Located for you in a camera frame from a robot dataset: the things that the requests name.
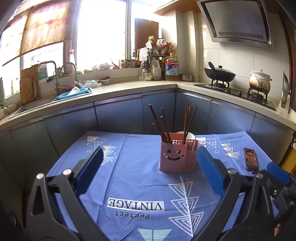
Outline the brown wooden chopstick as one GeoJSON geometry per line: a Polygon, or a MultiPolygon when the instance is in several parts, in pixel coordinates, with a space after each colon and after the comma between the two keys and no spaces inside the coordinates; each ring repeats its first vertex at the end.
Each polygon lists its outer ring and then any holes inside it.
{"type": "Polygon", "coordinates": [[[185,125],[185,130],[184,130],[184,140],[186,139],[185,138],[185,134],[186,134],[186,131],[187,131],[187,127],[189,125],[189,118],[190,118],[190,111],[191,111],[191,105],[190,104],[187,104],[187,110],[186,110],[186,125],[185,125]]]}
{"type": "Polygon", "coordinates": [[[188,119],[188,108],[190,108],[189,104],[185,106],[185,117],[184,117],[184,132],[183,132],[183,145],[186,143],[186,132],[187,132],[187,119],[188,119]]]}
{"type": "Polygon", "coordinates": [[[165,127],[166,136],[168,138],[168,143],[172,144],[172,140],[171,140],[171,136],[170,136],[170,133],[169,133],[169,130],[168,130],[168,125],[167,125],[167,120],[166,120],[164,108],[162,108],[162,114],[163,115],[161,116],[161,119],[162,119],[164,127],[165,127]]]}
{"type": "Polygon", "coordinates": [[[191,128],[191,125],[192,125],[192,123],[193,123],[193,120],[194,120],[194,118],[195,118],[195,115],[196,115],[196,112],[197,112],[197,106],[196,106],[196,108],[195,108],[195,110],[194,110],[194,113],[193,113],[193,115],[192,115],[192,118],[191,118],[191,120],[190,120],[190,122],[189,122],[189,125],[188,125],[188,127],[187,127],[187,131],[186,131],[186,134],[185,134],[185,138],[187,137],[187,135],[188,135],[188,133],[189,133],[189,131],[190,131],[190,128],[191,128]]]}
{"type": "Polygon", "coordinates": [[[166,143],[167,142],[167,138],[166,138],[165,134],[163,134],[163,132],[159,129],[159,127],[158,127],[158,125],[156,123],[152,123],[152,125],[154,126],[154,128],[157,130],[157,132],[161,136],[162,141],[164,143],[166,143]]]}
{"type": "Polygon", "coordinates": [[[158,125],[159,129],[163,132],[163,134],[165,134],[164,131],[163,131],[163,129],[162,129],[162,127],[161,127],[161,123],[159,122],[159,119],[158,119],[158,117],[157,117],[157,115],[156,115],[156,112],[154,111],[154,109],[153,109],[153,107],[152,107],[151,104],[149,104],[149,109],[150,109],[151,112],[152,112],[152,115],[153,115],[153,117],[154,117],[155,123],[158,125]]]}

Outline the blue printed tablecloth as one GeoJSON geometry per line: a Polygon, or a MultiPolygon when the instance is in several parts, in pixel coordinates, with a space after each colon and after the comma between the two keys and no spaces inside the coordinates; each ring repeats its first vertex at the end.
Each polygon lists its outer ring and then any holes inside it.
{"type": "Polygon", "coordinates": [[[80,200],[110,240],[190,240],[220,201],[202,170],[159,170],[156,135],[89,131],[64,152],[49,176],[74,168],[102,147],[104,160],[80,200]]]}

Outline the wooden cutting board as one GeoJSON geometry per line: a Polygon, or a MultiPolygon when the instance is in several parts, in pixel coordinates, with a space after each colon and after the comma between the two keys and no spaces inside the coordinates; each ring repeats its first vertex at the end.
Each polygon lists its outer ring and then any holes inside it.
{"type": "Polygon", "coordinates": [[[21,71],[20,98],[21,105],[40,99],[37,64],[21,71]]]}

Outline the blue kitchen cabinets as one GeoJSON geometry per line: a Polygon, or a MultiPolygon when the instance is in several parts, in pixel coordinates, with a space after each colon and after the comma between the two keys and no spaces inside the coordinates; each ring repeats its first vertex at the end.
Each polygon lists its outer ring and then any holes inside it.
{"type": "Polygon", "coordinates": [[[294,128],[254,108],[177,89],[99,100],[34,118],[26,114],[1,128],[1,201],[20,213],[34,174],[48,171],[87,131],[155,134],[149,104],[157,113],[165,108],[173,132],[183,128],[185,104],[191,104],[197,110],[192,133],[244,131],[276,163],[295,136],[294,128]]]}

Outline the steel pot lid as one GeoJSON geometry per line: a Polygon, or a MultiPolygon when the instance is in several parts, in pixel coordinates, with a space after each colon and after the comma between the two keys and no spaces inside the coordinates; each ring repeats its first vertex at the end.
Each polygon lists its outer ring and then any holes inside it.
{"type": "Polygon", "coordinates": [[[278,108],[287,113],[290,109],[290,86],[285,72],[282,75],[282,92],[278,108]]]}

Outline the blue sink basin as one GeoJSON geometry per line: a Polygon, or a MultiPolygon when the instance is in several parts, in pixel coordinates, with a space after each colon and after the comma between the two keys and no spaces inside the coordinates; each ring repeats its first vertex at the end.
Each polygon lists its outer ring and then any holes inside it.
{"type": "Polygon", "coordinates": [[[68,99],[68,98],[80,96],[80,95],[87,94],[87,93],[90,93],[90,89],[74,87],[71,91],[60,94],[57,97],[57,99],[63,100],[63,99],[68,99]]]}

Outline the smartphone in clear case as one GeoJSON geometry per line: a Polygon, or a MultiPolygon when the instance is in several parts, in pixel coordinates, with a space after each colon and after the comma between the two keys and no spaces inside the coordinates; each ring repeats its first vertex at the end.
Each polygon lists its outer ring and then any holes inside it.
{"type": "Polygon", "coordinates": [[[244,148],[246,170],[256,173],[259,170],[258,162],[255,151],[252,149],[244,148]]]}

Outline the gas stove top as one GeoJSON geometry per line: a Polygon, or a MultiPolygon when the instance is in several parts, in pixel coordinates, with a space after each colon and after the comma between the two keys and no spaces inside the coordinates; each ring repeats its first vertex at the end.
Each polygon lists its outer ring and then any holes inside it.
{"type": "Polygon", "coordinates": [[[217,80],[211,80],[210,84],[206,84],[206,83],[195,84],[194,86],[215,90],[218,92],[236,96],[244,100],[248,100],[256,104],[265,106],[266,108],[269,108],[271,110],[276,110],[274,104],[267,99],[267,94],[264,94],[263,92],[260,92],[257,90],[253,90],[251,88],[249,88],[248,91],[245,92],[245,91],[231,88],[229,85],[229,82],[221,82],[217,80]]]}

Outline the spice rack with packets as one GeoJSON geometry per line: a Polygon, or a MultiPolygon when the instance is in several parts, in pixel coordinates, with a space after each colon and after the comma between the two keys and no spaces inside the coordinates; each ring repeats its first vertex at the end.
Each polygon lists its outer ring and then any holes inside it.
{"type": "Polygon", "coordinates": [[[145,47],[138,50],[139,80],[163,80],[165,78],[166,57],[177,54],[177,45],[149,36],[145,47]]]}

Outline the white ceramic clay pot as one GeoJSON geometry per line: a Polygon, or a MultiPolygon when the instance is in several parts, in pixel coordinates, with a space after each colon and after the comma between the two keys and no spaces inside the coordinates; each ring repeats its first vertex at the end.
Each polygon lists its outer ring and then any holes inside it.
{"type": "Polygon", "coordinates": [[[262,69],[252,70],[249,78],[249,87],[253,90],[268,94],[270,92],[272,81],[270,75],[265,74],[262,69]]]}

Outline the cooking oil bottle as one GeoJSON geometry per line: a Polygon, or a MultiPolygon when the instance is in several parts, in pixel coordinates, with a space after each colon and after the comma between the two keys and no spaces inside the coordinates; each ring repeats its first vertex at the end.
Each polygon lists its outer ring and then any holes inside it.
{"type": "Polygon", "coordinates": [[[180,75],[177,55],[170,53],[165,62],[165,78],[168,81],[178,81],[180,75]]]}

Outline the pink plastic utensil holder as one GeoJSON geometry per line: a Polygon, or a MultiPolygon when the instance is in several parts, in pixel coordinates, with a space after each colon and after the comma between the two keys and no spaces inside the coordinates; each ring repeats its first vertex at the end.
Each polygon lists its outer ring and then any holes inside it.
{"type": "Polygon", "coordinates": [[[172,143],[161,141],[159,170],[163,172],[194,172],[197,166],[198,141],[186,140],[182,133],[170,133],[172,143]]]}

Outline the black wok with lid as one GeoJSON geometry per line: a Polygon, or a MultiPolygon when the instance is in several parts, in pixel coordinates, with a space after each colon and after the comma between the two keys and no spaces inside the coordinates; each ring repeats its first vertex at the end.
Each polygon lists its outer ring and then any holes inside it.
{"type": "Polygon", "coordinates": [[[227,70],[223,69],[221,65],[215,67],[212,62],[208,62],[209,68],[204,68],[204,71],[211,80],[217,80],[222,82],[231,82],[236,74],[227,70]]]}

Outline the steel range hood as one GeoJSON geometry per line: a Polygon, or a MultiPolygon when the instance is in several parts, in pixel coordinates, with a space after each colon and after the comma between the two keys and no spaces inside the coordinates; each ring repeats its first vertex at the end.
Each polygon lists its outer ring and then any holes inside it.
{"type": "Polygon", "coordinates": [[[274,47],[264,1],[197,1],[213,42],[274,47]]]}

